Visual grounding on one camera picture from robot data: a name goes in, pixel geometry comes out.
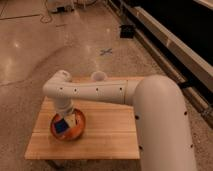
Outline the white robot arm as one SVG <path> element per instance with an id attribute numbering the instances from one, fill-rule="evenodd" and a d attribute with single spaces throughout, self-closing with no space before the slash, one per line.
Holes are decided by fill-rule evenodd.
<path id="1" fill-rule="evenodd" d="M 186 104 L 172 79 L 151 75 L 75 83 L 69 72 L 60 70 L 44 84 L 43 92 L 63 116 L 72 110 L 73 99 L 131 106 L 142 171 L 197 171 Z"/>

